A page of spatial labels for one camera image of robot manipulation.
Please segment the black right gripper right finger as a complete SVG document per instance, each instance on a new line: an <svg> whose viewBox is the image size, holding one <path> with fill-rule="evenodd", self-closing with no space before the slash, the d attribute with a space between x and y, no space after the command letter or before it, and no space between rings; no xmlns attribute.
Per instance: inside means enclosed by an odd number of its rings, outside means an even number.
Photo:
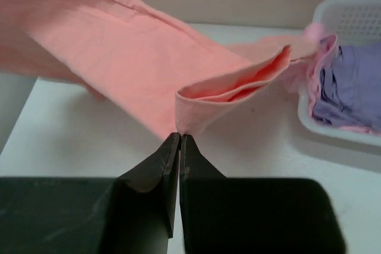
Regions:
<svg viewBox="0 0 381 254"><path fill-rule="evenodd" d="M186 253L345 253L325 189L309 178L231 178L182 137L180 209Z"/></svg>

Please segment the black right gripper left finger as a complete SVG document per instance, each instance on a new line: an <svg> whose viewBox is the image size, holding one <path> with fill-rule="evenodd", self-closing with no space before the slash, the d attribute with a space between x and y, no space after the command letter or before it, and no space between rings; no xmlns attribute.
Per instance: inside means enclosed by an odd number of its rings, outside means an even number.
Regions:
<svg viewBox="0 0 381 254"><path fill-rule="evenodd" d="M2 177L2 253L166 253L180 135L119 177Z"/></svg>

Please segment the salmon pink t shirt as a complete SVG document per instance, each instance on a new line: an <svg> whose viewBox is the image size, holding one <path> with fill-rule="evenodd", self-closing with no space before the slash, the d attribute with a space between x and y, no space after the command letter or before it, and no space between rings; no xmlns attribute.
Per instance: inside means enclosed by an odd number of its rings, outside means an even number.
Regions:
<svg viewBox="0 0 381 254"><path fill-rule="evenodd" d="M317 54L303 36L223 46L139 0L1 0L1 70L67 80L159 137L197 134Z"/></svg>

